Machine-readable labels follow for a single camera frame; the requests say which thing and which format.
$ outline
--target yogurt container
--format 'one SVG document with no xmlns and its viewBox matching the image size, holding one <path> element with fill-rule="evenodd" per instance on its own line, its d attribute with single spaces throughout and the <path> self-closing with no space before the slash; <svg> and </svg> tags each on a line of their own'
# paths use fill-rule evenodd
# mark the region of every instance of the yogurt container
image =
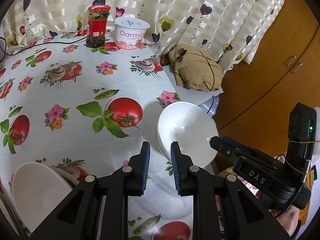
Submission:
<svg viewBox="0 0 320 240">
<path fill-rule="evenodd" d="M 144 34 L 150 24 L 137 18 L 117 18 L 116 45 L 121 49 L 136 49 L 141 45 Z"/>
</svg>

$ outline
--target rubber band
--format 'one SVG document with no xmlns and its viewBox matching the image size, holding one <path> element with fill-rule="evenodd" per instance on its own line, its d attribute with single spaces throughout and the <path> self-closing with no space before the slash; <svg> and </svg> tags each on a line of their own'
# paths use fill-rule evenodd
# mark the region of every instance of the rubber band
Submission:
<svg viewBox="0 0 320 240">
<path fill-rule="evenodd" d="M 304 173 L 304 172 L 302 172 L 302 171 L 299 171 L 298 169 L 296 169 L 295 167 L 293 167 L 290 163 L 288 163 L 288 161 L 286 160 L 286 159 L 284 159 L 284 161 L 294 170 L 294 171 L 296 171 L 296 172 L 298 172 L 298 173 L 300 173 L 300 174 L 302 174 L 302 175 L 308 175 L 308 173 Z"/>
<path fill-rule="evenodd" d="M 320 141 L 307 141 L 307 142 L 289 141 L 289 142 L 294 142 L 294 143 L 316 143 L 316 142 L 320 142 Z"/>
</svg>

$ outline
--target human hand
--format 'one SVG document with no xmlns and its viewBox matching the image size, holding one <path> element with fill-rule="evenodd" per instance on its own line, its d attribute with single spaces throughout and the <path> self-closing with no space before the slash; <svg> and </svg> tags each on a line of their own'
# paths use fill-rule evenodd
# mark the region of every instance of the human hand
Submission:
<svg viewBox="0 0 320 240">
<path fill-rule="evenodd" d="M 256 197 L 261 200 L 262 199 L 262 191 L 258 191 L 256 193 Z M 280 213 L 279 210 L 269 209 L 270 213 L 275 217 Z M 280 217 L 277 218 L 280 225 L 284 228 L 285 231 L 292 236 L 294 233 L 298 220 L 299 220 L 299 209 L 292 206 L 290 209 L 286 210 Z"/>
</svg>

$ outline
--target white foam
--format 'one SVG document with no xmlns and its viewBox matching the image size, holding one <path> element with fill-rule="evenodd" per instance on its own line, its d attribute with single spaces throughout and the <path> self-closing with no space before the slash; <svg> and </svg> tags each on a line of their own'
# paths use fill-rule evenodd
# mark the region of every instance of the white foam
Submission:
<svg viewBox="0 0 320 240">
<path fill-rule="evenodd" d="M 317 112 L 316 121 L 316 141 L 320 141 L 320 107 L 315 108 Z M 320 143 L 315 143 L 313 147 L 312 162 L 315 163 L 320 158 Z"/>
</svg>

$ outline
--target wooden cabinet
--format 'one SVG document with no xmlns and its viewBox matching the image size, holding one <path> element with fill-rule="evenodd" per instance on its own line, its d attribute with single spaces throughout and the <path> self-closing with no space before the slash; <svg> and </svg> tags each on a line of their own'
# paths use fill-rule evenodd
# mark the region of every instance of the wooden cabinet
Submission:
<svg viewBox="0 0 320 240">
<path fill-rule="evenodd" d="M 298 69 L 298 65 L 293 67 L 262 99 L 219 130 L 219 136 L 229 136 L 271 156 L 285 152 L 289 114 L 297 102 L 320 107 L 320 30 L 299 63 Z"/>
<path fill-rule="evenodd" d="M 307 50 L 318 22 L 304 0 L 286 0 L 259 45 L 253 62 L 234 65 L 223 80 L 224 93 L 214 116 L 218 130 L 263 98 L 275 87 Z M 297 56 L 290 67 L 285 63 Z"/>
</svg>

